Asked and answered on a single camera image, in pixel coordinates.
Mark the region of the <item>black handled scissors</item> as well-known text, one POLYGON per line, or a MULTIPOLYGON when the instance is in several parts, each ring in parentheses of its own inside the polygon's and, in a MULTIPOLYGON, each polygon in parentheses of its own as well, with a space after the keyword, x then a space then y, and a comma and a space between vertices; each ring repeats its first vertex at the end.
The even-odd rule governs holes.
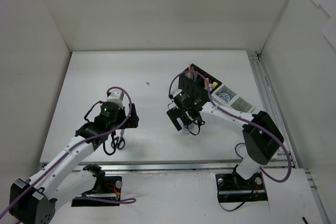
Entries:
POLYGON ((111 147, 114 151, 122 150, 125 147, 124 132, 125 130, 122 129, 119 136, 116 136, 115 132, 111 134, 111 147))

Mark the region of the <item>orange cap highlighter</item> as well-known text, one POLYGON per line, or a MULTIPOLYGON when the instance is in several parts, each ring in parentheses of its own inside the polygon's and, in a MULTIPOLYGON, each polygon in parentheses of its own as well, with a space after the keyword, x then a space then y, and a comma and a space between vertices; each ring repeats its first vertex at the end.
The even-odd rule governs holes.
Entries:
POLYGON ((205 78, 204 83, 205 83, 205 86, 209 85, 209 78, 205 78))

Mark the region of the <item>blue patterned tape roll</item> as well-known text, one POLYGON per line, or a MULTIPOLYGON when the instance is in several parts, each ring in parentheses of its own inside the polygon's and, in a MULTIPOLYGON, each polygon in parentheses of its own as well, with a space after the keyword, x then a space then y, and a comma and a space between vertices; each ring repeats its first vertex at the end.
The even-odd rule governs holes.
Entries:
POLYGON ((234 94, 232 94, 232 92, 229 89, 221 89, 218 92, 217 96, 225 103, 228 103, 232 99, 234 94))

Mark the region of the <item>yellow highlighter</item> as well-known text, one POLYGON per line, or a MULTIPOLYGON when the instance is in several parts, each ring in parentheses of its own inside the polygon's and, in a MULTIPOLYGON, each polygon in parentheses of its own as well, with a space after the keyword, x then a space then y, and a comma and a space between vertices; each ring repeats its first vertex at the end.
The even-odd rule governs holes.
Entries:
POLYGON ((212 89, 215 89, 217 86, 218 86, 218 83, 217 83, 217 82, 213 82, 213 83, 212 83, 212 89))

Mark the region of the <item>pink blue tape roll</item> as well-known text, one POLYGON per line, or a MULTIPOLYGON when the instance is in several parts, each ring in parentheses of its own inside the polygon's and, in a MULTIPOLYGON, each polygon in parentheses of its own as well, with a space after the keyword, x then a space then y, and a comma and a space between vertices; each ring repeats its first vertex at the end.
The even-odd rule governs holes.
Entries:
POLYGON ((196 135, 197 133, 197 126, 194 123, 190 125, 183 125, 182 129, 186 132, 186 134, 196 135))

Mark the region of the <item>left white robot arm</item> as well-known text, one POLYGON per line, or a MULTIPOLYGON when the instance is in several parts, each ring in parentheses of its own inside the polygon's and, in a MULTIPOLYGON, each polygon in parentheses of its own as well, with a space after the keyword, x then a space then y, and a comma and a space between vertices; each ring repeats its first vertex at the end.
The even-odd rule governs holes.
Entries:
POLYGON ((86 120, 50 163, 29 179, 11 185, 7 212, 21 223, 50 223, 63 205, 77 197, 111 203, 95 197, 106 193, 106 174, 99 165, 89 164, 76 174, 72 171, 100 146, 105 147, 117 130, 138 127, 139 117, 134 103, 129 103, 128 112, 121 102, 98 103, 100 113, 93 121, 86 120))

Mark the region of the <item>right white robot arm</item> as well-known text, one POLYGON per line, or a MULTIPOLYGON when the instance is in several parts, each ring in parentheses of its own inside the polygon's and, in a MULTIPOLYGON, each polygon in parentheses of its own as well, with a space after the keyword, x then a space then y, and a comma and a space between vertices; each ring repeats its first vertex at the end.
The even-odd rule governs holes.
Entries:
POLYGON ((265 111, 253 114, 224 108, 213 101, 192 98, 181 89, 169 94, 169 98, 175 106, 167 115, 178 131, 183 128, 189 131, 192 125, 200 129, 204 124, 214 124, 243 137, 247 154, 232 175, 233 184, 238 188, 249 185, 254 173, 284 147, 282 134, 265 111))

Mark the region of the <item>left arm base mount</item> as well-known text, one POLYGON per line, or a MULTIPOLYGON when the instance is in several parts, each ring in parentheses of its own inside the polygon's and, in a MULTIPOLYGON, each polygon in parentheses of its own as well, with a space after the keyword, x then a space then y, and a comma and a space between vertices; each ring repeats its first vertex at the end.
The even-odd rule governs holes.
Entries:
POLYGON ((97 164, 83 168, 89 171, 96 182, 91 190, 82 193, 78 199, 73 199, 71 207, 116 207, 120 206, 121 188, 116 184, 122 182, 119 175, 107 175, 97 164))

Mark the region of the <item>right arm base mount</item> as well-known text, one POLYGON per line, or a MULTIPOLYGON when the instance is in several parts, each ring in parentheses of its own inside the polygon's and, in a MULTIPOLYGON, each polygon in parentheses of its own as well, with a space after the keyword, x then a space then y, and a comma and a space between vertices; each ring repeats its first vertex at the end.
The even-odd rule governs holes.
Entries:
POLYGON ((232 173, 215 174, 215 180, 217 201, 226 212, 236 211, 248 202, 268 201, 261 172, 255 172, 244 180, 234 168, 232 173))

